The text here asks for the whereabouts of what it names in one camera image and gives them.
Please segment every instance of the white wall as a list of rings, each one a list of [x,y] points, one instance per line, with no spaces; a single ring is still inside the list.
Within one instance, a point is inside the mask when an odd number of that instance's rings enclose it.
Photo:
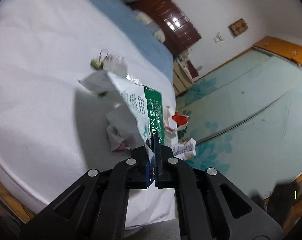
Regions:
[[[266,35],[302,44],[302,4],[299,0],[173,0],[201,34],[190,53],[203,76],[248,49]],[[228,26],[243,18],[249,29],[233,38]],[[213,38],[222,33],[223,42]]]

